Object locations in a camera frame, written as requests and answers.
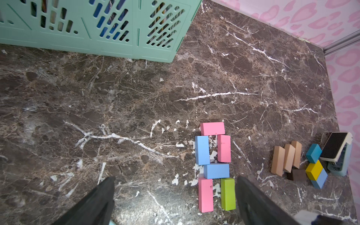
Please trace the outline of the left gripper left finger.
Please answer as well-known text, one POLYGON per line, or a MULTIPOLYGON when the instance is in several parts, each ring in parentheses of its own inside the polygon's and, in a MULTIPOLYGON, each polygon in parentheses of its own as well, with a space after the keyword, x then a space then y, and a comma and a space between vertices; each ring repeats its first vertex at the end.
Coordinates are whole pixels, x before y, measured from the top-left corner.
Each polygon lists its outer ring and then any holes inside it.
POLYGON ((114 209, 115 177, 107 177, 58 218, 54 225, 109 225, 114 209))

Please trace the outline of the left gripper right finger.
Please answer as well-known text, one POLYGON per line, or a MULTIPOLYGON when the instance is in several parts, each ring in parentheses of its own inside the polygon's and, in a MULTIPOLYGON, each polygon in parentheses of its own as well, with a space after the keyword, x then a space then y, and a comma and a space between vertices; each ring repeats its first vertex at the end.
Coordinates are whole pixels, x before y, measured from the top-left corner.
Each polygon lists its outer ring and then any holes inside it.
POLYGON ((298 224, 292 216, 243 176, 238 176, 236 180, 235 194, 241 218, 246 225, 298 224))

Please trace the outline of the green block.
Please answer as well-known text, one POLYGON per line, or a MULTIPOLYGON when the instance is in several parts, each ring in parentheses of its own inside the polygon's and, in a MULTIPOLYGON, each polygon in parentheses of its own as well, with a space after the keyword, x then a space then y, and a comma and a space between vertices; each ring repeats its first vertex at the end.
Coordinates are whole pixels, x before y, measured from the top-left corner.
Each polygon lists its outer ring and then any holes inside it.
POLYGON ((223 178, 220 181, 221 187, 221 208, 225 211, 236 209, 235 180, 223 178))

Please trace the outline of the pink block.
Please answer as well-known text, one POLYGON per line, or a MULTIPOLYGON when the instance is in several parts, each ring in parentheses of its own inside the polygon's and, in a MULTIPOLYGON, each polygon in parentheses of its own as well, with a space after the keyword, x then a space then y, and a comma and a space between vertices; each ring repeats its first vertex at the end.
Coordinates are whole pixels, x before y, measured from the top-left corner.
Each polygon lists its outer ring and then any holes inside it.
POLYGON ((224 122, 201 123, 200 131, 202 136, 216 136, 224 135, 226 133, 224 122))
POLYGON ((213 180, 200 177, 198 180, 199 210, 201 213, 214 211, 213 180))
POLYGON ((217 160, 222 163, 231 162, 231 137, 227 135, 217 136, 217 160))

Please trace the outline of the light blue block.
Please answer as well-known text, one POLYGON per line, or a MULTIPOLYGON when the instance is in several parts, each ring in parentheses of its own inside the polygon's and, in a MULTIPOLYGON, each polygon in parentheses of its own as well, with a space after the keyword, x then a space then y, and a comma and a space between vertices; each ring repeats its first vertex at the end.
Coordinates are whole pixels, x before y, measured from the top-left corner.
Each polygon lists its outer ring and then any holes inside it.
POLYGON ((206 179, 222 179, 230 177, 229 164, 212 163, 204 165, 204 177, 206 179))

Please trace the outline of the pink block top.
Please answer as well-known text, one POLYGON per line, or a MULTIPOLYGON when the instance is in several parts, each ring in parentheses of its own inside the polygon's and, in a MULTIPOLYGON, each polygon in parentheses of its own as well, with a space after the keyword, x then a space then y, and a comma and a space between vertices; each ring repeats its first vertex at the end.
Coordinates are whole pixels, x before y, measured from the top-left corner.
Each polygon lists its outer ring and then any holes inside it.
POLYGON ((216 136, 224 135, 226 133, 224 122, 201 123, 200 131, 202 136, 216 136))

